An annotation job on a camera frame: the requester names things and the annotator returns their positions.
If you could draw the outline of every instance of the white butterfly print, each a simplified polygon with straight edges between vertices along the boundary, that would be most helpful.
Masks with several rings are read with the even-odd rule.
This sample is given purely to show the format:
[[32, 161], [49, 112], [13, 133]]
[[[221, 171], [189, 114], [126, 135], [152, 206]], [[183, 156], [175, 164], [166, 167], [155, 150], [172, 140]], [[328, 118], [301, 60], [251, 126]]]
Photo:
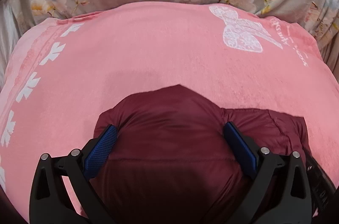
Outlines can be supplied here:
[[60, 54], [60, 52], [65, 48], [66, 44], [60, 45], [60, 42], [55, 42], [50, 49], [48, 55], [39, 63], [39, 65], [45, 65], [48, 60], [54, 61]]
[[14, 116], [14, 112], [10, 111], [8, 115], [5, 130], [3, 131], [2, 136], [1, 136], [1, 140], [0, 140], [1, 146], [3, 146], [6, 143], [6, 147], [8, 147], [8, 143], [10, 142], [10, 138], [11, 138], [12, 133], [14, 132], [14, 127], [15, 127], [15, 122], [12, 121], [13, 116]]
[[6, 192], [6, 179], [5, 179], [5, 170], [1, 167], [1, 156], [0, 156], [0, 186], [2, 187], [3, 191]]
[[28, 96], [32, 93], [34, 87], [38, 84], [40, 81], [40, 78], [34, 78], [36, 76], [37, 72], [33, 72], [32, 75], [29, 77], [27, 83], [23, 87], [23, 89], [19, 92], [18, 96], [16, 97], [16, 101], [20, 103], [23, 96], [25, 96], [25, 99], [28, 98]]
[[64, 33], [62, 33], [61, 37], [67, 36], [68, 33], [70, 33], [70, 32], [75, 32], [76, 30], [78, 30], [84, 24], [85, 24], [84, 22], [72, 24]]
[[223, 32], [224, 43], [231, 48], [249, 52], [262, 52], [262, 46], [258, 39], [261, 37], [282, 49], [282, 45], [271, 38], [259, 22], [238, 18], [237, 11], [226, 6], [210, 6], [210, 11], [216, 17], [222, 19], [226, 27]]

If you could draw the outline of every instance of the maroon jacket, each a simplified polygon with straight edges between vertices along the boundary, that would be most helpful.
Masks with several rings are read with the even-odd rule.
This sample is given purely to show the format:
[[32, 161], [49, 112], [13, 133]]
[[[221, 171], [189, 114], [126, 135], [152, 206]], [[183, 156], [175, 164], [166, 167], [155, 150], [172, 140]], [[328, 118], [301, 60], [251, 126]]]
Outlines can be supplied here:
[[91, 181], [118, 224], [222, 223], [250, 186], [222, 136], [233, 121], [259, 146], [309, 153], [304, 118], [260, 109], [224, 109], [180, 85], [128, 96], [102, 113], [118, 140]]

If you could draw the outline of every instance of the metal rivet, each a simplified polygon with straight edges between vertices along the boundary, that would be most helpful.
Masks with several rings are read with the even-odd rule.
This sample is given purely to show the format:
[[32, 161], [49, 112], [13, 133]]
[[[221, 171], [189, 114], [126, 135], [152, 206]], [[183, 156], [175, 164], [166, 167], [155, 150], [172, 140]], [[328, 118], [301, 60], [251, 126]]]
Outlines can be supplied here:
[[80, 154], [80, 150], [78, 150], [77, 148], [71, 151], [72, 156], [78, 156], [79, 154]]
[[269, 154], [269, 153], [270, 153], [270, 150], [268, 149], [268, 147], [262, 147], [262, 148], [260, 149], [260, 151], [261, 151], [261, 153], [263, 153], [263, 154]]
[[48, 158], [48, 154], [44, 153], [43, 155], [41, 155], [41, 160], [46, 160]]
[[299, 157], [300, 157], [300, 153], [297, 152], [297, 151], [293, 151], [293, 152], [292, 152], [292, 155], [293, 155], [295, 158], [299, 158]]

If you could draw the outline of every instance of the yellow flower center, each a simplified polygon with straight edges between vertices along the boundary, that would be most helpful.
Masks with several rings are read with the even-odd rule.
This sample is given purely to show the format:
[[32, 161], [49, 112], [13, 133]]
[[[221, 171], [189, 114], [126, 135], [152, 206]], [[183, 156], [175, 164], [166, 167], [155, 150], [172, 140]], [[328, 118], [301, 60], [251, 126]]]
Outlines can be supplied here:
[[41, 11], [42, 10], [42, 5], [41, 4], [37, 4], [37, 3], [32, 3], [31, 4], [31, 9], [32, 10]]

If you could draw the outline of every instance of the blue rubber pad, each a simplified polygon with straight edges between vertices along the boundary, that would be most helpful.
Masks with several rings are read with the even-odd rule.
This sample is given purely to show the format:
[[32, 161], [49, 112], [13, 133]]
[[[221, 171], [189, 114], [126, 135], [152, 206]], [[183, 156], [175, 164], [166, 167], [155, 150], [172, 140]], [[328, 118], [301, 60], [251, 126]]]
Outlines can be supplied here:
[[223, 134], [243, 173], [254, 179], [257, 175], [257, 158], [231, 123], [225, 124]]
[[100, 168], [107, 160], [117, 138], [118, 131], [116, 127], [110, 126], [84, 160], [83, 174], [87, 180], [98, 175]]

